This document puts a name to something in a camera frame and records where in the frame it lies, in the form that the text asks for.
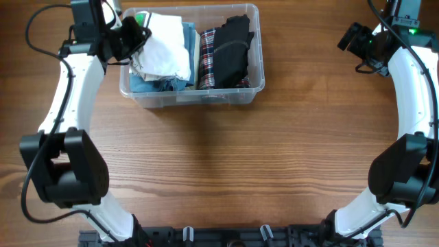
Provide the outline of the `white printed t-shirt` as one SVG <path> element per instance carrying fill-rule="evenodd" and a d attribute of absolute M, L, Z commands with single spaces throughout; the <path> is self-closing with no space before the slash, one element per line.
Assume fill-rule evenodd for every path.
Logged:
<path fill-rule="evenodd" d="M 134 17 L 140 27 L 151 31 L 151 35 L 133 55 L 131 72 L 144 80 L 188 80 L 191 70 L 182 18 L 148 11 L 137 12 Z"/>

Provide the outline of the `blue denim cloth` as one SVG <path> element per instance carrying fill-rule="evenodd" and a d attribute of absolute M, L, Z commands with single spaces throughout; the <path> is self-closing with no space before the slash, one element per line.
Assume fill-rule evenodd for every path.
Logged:
<path fill-rule="evenodd" d="M 185 49 L 189 52 L 189 65 L 191 76 L 189 80 L 180 80 L 178 78 L 164 78 L 159 80 L 146 79 L 146 75 L 141 75 L 130 67 L 130 89 L 135 93 L 164 92 L 164 91 L 183 91 L 188 86 L 193 85 L 193 56 L 195 45 L 195 24 L 183 22 L 183 32 L 185 37 Z"/>

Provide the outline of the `cream cloth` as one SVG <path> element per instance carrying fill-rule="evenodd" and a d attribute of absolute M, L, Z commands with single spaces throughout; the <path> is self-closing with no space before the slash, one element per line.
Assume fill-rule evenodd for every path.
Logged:
<path fill-rule="evenodd" d="M 187 90 L 196 90 L 198 86 L 198 78 L 199 78 L 199 66 L 200 66 L 200 35 L 195 32 L 195 45 L 194 45 L 194 56 L 193 56 L 193 85 L 188 86 Z"/>

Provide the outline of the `red navy plaid cloth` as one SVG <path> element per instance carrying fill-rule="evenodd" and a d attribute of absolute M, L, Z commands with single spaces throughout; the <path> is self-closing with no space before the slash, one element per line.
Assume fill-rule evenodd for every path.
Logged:
<path fill-rule="evenodd" d="M 250 80 L 246 75 L 240 80 L 232 79 L 232 82 L 226 84 L 225 82 L 215 83 L 213 54 L 214 54 L 214 38 L 216 28 L 203 31 L 200 35 L 200 61 L 198 70 L 198 90 L 209 89 L 238 89 L 250 88 Z"/>

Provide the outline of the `black cloth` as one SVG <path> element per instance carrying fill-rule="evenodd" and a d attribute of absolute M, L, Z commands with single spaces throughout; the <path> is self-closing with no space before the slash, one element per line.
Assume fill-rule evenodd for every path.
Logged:
<path fill-rule="evenodd" d="M 248 75 L 248 50 L 254 32 L 248 16 L 232 16 L 215 29 L 213 75 L 215 88 L 235 88 Z"/>

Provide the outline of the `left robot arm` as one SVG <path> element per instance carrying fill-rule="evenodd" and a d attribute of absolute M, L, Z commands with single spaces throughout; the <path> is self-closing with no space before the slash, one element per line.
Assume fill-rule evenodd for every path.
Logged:
<path fill-rule="evenodd" d="M 33 223 L 27 190 L 81 215 L 106 246 L 151 246 L 151 237 L 136 217 L 109 192 L 108 166 L 89 137 L 96 94 L 109 66 L 126 65 L 150 36 L 132 17 L 122 17 L 118 1 L 72 1 L 69 36 L 54 58 L 60 79 L 51 108 L 38 132 L 24 136 L 19 149 L 27 168 L 21 210 Z"/>

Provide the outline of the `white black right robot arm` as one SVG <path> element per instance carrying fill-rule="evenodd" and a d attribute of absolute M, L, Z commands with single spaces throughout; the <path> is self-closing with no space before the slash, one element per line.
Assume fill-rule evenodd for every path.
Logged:
<path fill-rule="evenodd" d="M 421 206 L 438 202 L 438 40 L 419 28 L 420 6 L 388 1 L 375 10 L 376 28 L 353 23 L 338 43 L 361 60 L 356 72 L 392 79 L 399 131 L 372 162 L 367 188 L 322 222 L 323 244 L 371 244 L 386 220 L 405 228 Z"/>

